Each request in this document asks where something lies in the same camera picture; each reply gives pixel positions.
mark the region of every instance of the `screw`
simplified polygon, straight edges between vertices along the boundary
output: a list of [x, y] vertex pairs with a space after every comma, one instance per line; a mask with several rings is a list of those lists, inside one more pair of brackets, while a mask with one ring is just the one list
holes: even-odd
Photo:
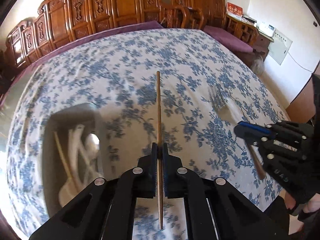
[[226, 183], [226, 180], [224, 178], [217, 178], [216, 183], [222, 186]]
[[94, 183], [97, 186], [100, 186], [100, 185], [104, 184], [104, 179], [103, 178], [97, 178], [97, 179], [95, 179]]
[[178, 171], [179, 174], [186, 174], [188, 172], [188, 170], [186, 168], [184, 168], [184, 167], [179, 168], [177, 171]]
[[140, 174], [140, 173], [143, 172], [143, 169], [140, 168], [140, 167], [135, 167], [135, 168], [132, 170], [132, 172], [133, 172], [134, 174]]
[[267, 158], [268, 158], [269, 160], [272, 160], [274, 157], [275, 157], [275, 156], [274, 156], [272, 153], [270, 153], [270, 154], [267, 155]]

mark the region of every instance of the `blue and white tablecloth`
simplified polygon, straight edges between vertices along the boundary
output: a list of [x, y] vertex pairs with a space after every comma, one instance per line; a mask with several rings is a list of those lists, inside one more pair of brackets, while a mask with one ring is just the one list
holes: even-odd
[[[224, 177], [261, 210], [281, 188], [259, 180], [243, 140], [217, 117], [217, 87], [259, 125], [285, 119], [269, 91], [237, 57], [202, 31], [160, 29], [119, 34], [66, 51], [35, 71], [17, 106], [8, 143], [7, 181], [19, 228], [29, 236], [48, 219], [41, 148], [51, 114], [92, 102], [108, 129], [113, 178], [149, 154], [156, 141], [156, 71], [161, 72], [164, 142], [207, 179]], [[156, 199], [138, 199], [134, 239], [187, 239], [182, 200], [164, 200], [159, 230]]]

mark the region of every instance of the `blue flower pattern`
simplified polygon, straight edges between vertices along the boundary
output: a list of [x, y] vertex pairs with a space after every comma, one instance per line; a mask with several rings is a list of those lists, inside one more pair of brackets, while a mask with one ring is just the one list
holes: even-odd
[[[8, 143], [7, 183], [17, 226], [30, 236], [48, 219], [41, 148], [51, 114], [92, 102], [104, 118], [113, 179], [149, 154], [156, 141], [156, 71], [161, 72], [163, 139], [202, 178], [224, 177], [261, 210], [281, 188], [259, 180], [244, 142], [212, 109], [209, 86], [233, 100], [243, 120], [285, 119], [269, 91], [234, 54], [202, 31], [124, 33], [70, 49], [37, 68], [21, 96]], [[156, 199], [137, 203], [134, 239], [187, 239], [181, 200], [165, 200], [159, 230]]]

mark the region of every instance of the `seat cushion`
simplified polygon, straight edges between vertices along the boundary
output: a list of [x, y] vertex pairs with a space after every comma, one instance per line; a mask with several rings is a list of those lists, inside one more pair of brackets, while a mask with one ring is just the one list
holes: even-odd
[[215, 40], [219, 41], [223, 46], [232, 52], [253, 52], [253, 48], [250, 47], [250, 45], [239, 40], [237, 37], [233, 36], [231, 33], [228, 33], [224, 29], [205, 26], [203, 31]]

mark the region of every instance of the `wire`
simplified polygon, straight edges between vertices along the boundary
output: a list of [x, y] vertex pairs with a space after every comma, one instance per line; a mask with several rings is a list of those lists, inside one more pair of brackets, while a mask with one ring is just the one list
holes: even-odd
[[293, 59], [293, 61], [295, 62], [295, 63], [297, 63], [301, 68], [303, 68], [304, 70], [306, 70], [306, 71], [309, 71], [309, 72], [311, 72], [311, 73], [313, 73], [313, 71], [311, 71], [311, 70], [308, 70], [308, 69], [306, 69], [306, 68], [304, 68], [303, 66], [301, 66], [298, 62], [296, 62], [295, 61], [295, 59], [292, 57], [292, 55], [288, 52], [288, 54], [290, 55], [290, 57]]

